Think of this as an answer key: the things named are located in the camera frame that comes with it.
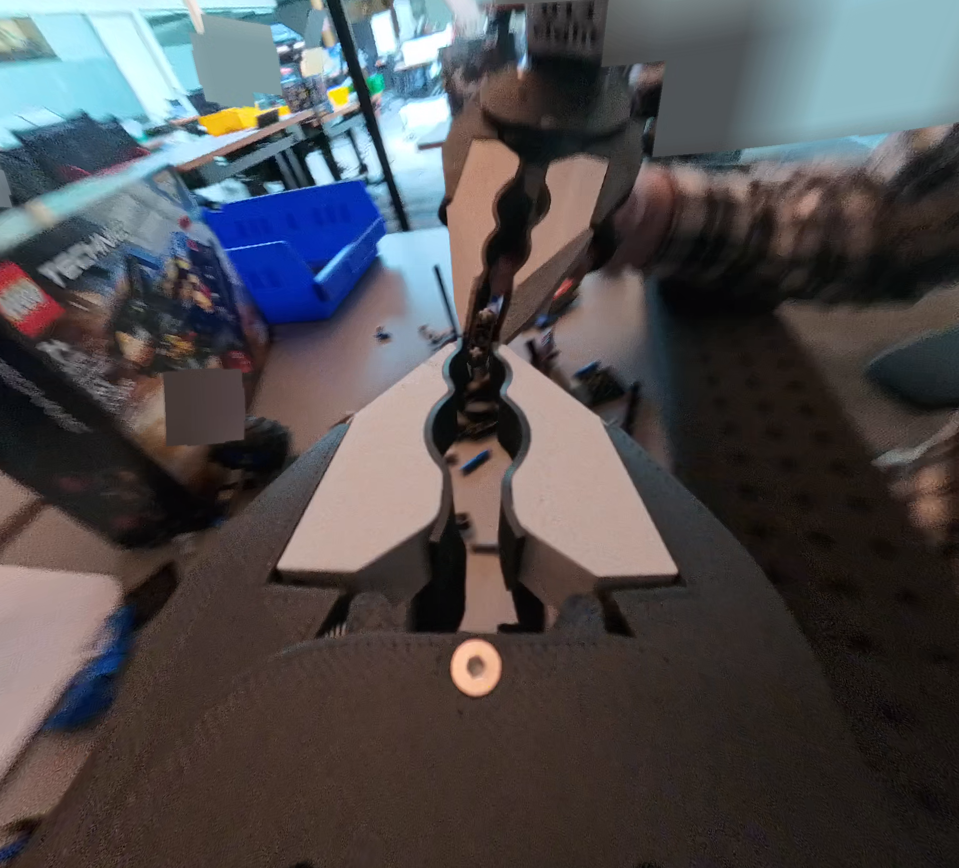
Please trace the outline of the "dark chair seat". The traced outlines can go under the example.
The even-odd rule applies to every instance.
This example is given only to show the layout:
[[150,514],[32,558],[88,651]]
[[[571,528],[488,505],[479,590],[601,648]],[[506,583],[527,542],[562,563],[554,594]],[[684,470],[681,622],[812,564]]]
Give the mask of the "dark chair seat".
[[926,410],[958,407],[958,326],[891,347],[869,362],[868,380],[900,401]]

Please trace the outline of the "light grey desk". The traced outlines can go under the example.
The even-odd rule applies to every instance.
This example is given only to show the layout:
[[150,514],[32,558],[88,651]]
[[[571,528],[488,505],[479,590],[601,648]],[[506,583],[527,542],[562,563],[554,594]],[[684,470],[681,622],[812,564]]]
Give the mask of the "light grey desk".
[[[365,406],[430,355],[421,326],[446,321],[435,278],[451,278],[447,232],[400,232],[379,244],[379,260],[326,322],[279,326],[258,385],[253,410],[287,426],[294,449],[305,450],[343,416]],[[571,375],[600,361],[625,383],[640,381],[635,438],[669,466],[658,422],[654,375],[646,339],[646,306],[638,275],[588,275],[572,309],[555,326],[557,367]],[[134,588],[172,559],[189,567],[212,531],[188,537],[181,550],[117,550],[2,478],[2,563],[110,574]]]

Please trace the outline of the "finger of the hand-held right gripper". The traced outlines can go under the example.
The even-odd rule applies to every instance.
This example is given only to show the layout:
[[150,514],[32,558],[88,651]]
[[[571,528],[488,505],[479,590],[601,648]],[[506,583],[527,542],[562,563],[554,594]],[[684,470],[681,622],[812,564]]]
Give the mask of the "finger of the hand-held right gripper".
[[497,231],[498,197],[518,172],[518,156],[500,142],[472,142],[447,207],[454,305],[468,330],[488,271],[486,250]]
[[499,325],[501,344],[512,342],[542,314],[586,251],[608,165],[603,157],[578,154],[545,170],[548,207],[530,231],[528,257],[513,277]]

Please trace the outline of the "black studded toy plate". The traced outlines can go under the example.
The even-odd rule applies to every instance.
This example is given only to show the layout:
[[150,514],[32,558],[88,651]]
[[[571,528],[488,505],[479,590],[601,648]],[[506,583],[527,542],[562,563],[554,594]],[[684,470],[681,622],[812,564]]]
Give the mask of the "black studded toy plate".
[[616,402],[627,395],[627,389],[616,373],[595,360],[572,375],[571,393],[590,409]]

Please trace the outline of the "person's right hand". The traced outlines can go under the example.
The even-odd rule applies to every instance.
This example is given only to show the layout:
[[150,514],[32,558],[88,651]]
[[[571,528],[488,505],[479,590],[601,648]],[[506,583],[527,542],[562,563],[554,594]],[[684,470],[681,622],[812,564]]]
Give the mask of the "person's right hand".
[[661,165],[645,165],[628,196],[593,239],[590,272],[643,273],[653,263],[672,219],[674,183]]

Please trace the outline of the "yellow bin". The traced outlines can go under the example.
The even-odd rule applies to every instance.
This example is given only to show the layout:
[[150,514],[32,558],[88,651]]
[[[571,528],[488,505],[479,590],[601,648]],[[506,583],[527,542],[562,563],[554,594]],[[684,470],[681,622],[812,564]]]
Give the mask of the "yellow bin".
[[257,107],[229,107],[200,116],[197,122],[206,134],[221,137],[240,131],[256,130],[260,115]]

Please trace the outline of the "black toy truck chassis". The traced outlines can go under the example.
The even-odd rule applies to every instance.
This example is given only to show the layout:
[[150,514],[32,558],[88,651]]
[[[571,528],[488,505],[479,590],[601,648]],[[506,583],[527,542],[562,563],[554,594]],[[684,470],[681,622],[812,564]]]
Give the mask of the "black toy truck chassis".
[[480,440],[494,434],[504,380],[497,353],[521,330],[510,295],[497,293],[491,283],[478,289],[463,336],[462,376],[457,382],[455,440]]

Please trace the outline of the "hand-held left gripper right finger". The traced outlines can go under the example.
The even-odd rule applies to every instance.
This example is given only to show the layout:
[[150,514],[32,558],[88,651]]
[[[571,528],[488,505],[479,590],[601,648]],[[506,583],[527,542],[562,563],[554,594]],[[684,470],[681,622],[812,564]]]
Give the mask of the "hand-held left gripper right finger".
[[664,587],[680,572],[603,420],[519,354],[499,350],[505,586],[545,607]]

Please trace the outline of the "wooden table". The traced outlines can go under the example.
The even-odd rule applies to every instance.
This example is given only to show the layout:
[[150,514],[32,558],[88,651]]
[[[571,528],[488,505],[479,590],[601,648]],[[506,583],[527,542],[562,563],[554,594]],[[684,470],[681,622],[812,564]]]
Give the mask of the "wooden table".
[[263,128],[167,142],[151,154],[151,159],[174,167],[195,187],[237,179],[251,168],[270,164],[286,189],[307,188],[315,184],[305,162],[312,152],[323,156],[335,181],[342,180],[330,145],[331,130],[355,120],[364,122],[358,104],[333,111],[306,109],[281,116]]

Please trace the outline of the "long black toy axle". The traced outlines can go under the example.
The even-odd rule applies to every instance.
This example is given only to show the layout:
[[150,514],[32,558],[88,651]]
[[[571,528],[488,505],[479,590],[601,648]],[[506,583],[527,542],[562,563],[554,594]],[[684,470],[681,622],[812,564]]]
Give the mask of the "long black toy axle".
[[446,337],[446,343],[455,343],[461,337],[461,333],[457,313],[454,311],[453,300],[438,264],[434,264],[433,272],[448,323],[449,335]]

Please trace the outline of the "blue toy bracket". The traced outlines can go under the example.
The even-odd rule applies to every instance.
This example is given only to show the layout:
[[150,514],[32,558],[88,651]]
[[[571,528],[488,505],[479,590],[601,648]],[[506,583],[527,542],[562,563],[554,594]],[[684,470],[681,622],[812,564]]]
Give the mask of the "blue toy bracket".
[[104,622],[92,659],[69,683],[43,725],[45,732],[69,732],[96,724],[112,706],[118,681],[137,635],[134,606],[127,603]]

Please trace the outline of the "white document stand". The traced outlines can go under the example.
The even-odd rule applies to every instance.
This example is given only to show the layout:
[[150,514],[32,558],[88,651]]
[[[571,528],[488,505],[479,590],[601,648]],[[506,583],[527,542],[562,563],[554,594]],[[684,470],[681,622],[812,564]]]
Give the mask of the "white document stand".
[[106,574],[1,567],[1,778],[101,646],[124,598]]

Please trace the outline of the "black metal pole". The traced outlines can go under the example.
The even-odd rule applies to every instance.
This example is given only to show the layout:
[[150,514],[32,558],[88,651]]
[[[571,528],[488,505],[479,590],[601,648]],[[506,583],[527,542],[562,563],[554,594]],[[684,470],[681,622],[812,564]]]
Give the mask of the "black metal pole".
[[354,90],[358,97],[359,107],[365,121],[366,131],[377,155],[381,168],[382,181],[389,191],[390,203],[399,228],[403,232],[410,231],[411,226],[406,208],[393,176],[389,154],[383,141],[376,110],[373,107],[372,96],[366,83],[366,76],[359,59],[355,38],[346,15],[343,2],[342,0],[323,1],[326,9],[329,12],[329,16],[341,45],[342,55],[346,60],[349,76],[353,82]]

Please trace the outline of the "monster truck toy set box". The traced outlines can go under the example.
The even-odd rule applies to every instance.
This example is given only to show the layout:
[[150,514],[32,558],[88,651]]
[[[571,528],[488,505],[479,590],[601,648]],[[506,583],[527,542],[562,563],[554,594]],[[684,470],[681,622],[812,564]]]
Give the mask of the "monster truck toy set box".
[[223,469],[166,443],[163,376],[238,371],[270,336],[174,167],[136,163],[2,213],[1,467],[126,548],[202,528]]

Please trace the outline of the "black toy wheel blue rim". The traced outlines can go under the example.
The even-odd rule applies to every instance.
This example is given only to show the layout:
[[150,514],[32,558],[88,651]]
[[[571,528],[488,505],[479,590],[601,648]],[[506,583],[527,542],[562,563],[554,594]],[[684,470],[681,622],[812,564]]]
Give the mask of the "black toy wheel blue rim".
[[239,488],[260,487],[295,459],[293,436],[280,422],[247,417],[243,437],[215,446],[210,459],[223,469],[238,473]]

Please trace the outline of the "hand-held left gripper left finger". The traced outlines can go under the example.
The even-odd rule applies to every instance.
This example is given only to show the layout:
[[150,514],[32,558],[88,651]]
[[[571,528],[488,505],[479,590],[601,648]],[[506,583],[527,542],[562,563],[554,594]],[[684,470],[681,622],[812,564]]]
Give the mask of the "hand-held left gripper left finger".
[[457,345],[360,409],[281,552],[283,582],[409,602],[417,626],[459,624],[459,534],[449,473],[428,433]]

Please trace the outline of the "person's right forearm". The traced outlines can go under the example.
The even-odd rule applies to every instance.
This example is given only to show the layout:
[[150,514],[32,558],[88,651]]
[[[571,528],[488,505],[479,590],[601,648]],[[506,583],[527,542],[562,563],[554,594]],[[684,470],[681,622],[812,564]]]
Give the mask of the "person's right forearm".
[[766,302],[913,302],[958,278],[958,126],[900,131],[857,163],[665,166],[649,271]]

